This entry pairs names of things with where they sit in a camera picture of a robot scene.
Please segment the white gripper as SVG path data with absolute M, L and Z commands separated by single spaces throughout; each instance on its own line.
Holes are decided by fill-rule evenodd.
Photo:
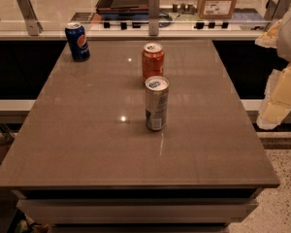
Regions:
M 267 49 L 277 48 L 278 56 L 291 62 L 291 7 L 255 40 L 255 44 Z M 272 130 L 291 112 L 291 63 L 282 71 L 272 70 L 264 94 L 256 123 L 263 130 Z

